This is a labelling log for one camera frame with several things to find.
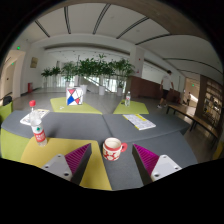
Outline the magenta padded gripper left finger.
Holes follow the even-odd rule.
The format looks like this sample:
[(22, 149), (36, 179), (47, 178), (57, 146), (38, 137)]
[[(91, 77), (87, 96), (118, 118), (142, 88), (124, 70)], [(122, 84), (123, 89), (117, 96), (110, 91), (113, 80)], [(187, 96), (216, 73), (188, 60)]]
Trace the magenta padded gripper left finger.
[(57, 154), (42, 169), (79, 185), (91, 154), (91, 144), (86, 144), (66, 155)]

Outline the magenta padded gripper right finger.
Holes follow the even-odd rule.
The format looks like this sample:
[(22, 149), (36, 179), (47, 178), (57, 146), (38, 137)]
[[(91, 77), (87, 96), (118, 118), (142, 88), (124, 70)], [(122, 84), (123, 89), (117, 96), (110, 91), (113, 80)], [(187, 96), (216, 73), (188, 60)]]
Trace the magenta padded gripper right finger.
[(144, 185), (181, 170), (168, 155), (157, 155), (137, 144), (133, 145), (132, 154)]

